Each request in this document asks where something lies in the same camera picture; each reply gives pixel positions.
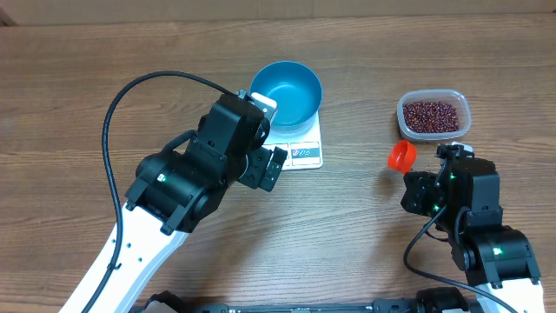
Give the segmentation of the red scoop with blue handle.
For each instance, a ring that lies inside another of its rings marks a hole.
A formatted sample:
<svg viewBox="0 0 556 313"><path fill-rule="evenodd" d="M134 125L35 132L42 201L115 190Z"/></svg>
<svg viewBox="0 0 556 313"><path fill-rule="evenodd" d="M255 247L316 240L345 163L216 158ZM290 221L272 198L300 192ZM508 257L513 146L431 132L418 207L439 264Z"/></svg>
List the red scoop with blue handle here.
<svg viewBox="0 0 556 313"><path fill-rule="evenodd" d="M417 149L408 140L400 140L390 151L387 158L387 167L405 175L416 160Z"/></svg>

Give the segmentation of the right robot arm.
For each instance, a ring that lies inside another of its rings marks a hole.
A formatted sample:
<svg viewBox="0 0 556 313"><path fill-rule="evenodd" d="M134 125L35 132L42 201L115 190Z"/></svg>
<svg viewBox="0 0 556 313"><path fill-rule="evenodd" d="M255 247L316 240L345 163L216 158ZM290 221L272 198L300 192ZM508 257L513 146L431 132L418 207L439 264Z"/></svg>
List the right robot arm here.
<svg viewBox="0 0 556 313"><path fill-rule="evenodd" d="M426 227L447 233L466 281L484 312L542 312L540 270L527 237L503 223L500 176L493 162L445 157L440 171L409 171L404 210L429 217Z"/></svg>

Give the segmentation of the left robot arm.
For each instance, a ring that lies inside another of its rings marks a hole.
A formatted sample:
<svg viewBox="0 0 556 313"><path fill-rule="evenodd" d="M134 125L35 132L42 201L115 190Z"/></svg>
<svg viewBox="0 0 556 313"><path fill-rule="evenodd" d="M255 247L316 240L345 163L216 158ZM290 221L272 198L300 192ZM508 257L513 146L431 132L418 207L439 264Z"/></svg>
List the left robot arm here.
<svg viewBox="0 0 556 313"><path fill-rule="evenodd" d="M271 191L288 153L263 148L276 101L256 92L221 96L192 131L145 157L126 191L122 224L62 307L64 312L127 312L151 277L214 212L235 182Z"/></svg>

